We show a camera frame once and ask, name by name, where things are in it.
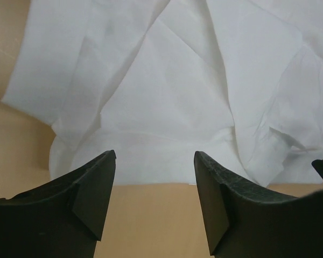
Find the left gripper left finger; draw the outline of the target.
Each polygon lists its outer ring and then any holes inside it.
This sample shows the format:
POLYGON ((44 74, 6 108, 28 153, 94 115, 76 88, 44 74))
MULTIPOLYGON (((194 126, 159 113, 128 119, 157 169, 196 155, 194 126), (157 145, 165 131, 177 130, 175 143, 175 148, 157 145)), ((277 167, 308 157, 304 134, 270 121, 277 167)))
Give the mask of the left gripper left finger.
POLYGON ((37 188, 0 198, 0 257, 93 257, 115 169, 109 150, 37 188))

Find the white long sleeve shirt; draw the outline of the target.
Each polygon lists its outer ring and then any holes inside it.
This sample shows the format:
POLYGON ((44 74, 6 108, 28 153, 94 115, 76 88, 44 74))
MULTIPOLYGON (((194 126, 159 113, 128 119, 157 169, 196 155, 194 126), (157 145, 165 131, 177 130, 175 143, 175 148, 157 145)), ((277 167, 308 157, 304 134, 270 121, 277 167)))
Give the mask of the white long sleeve shirt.
POLYGON ((51 178, 107 150, 117 184, 321 183, 323 1, 32 1, 2 101, 50 125, 51 178))

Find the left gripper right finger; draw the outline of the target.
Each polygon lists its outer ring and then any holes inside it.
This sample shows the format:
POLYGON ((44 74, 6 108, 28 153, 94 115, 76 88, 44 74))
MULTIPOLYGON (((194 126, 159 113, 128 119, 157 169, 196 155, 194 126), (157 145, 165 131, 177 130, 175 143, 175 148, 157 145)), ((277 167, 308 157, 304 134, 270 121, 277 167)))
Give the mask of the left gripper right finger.
POLYGON ((212 256, 323 257, 323 190, 279 193, 199 151, 194 169, 212 256))

